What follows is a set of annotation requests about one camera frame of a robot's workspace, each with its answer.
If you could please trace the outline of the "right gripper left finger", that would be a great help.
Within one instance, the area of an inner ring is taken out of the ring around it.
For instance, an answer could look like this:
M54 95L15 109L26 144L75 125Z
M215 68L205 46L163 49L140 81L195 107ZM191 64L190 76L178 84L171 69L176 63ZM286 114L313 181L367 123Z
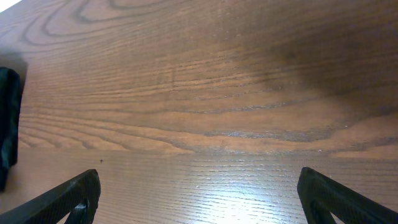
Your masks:
M1 223L92 223L100 195L99 175L89 169L1 214Z

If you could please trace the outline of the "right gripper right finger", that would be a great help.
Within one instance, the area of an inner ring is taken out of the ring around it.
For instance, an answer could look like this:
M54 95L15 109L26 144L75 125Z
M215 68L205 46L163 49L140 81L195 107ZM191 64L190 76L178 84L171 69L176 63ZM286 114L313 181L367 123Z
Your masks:
M297 192L308 223L397 223L397 212L303 167Z

